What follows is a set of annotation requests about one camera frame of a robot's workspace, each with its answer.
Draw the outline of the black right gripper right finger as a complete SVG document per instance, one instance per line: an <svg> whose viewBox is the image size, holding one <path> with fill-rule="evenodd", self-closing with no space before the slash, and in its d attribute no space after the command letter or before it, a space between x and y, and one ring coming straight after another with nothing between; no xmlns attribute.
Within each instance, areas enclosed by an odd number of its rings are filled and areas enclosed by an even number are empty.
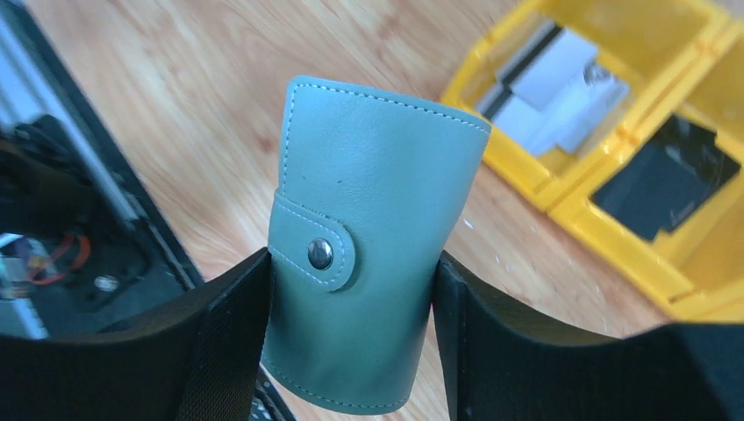
<svg viewBox="0 0 744 421"><path fill-rule="evenodd" d="M541 313L442 254L435 331L453 420L740 420L743 327L614 339Z"/></svg>

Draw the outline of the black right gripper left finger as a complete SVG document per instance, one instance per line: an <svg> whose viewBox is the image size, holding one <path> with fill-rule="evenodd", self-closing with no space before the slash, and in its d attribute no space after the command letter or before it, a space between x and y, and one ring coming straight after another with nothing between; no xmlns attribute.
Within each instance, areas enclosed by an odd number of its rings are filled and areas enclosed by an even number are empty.
<svg viewBox="0 0 744 421"><path fill-rule="evenodd" d="M268 323L271 259L67 339L1 339L4 420L246 420Z"/></svg>

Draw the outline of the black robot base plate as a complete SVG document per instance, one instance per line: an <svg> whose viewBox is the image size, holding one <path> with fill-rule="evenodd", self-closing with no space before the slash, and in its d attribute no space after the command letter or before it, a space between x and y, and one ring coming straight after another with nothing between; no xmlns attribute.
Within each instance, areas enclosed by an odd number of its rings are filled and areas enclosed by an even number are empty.
<svg viewBox="0 0 744 421"><path fill-rule="evenodd" d="M22 1L1 4L1 332L97 332L204 278Z"/></svg>

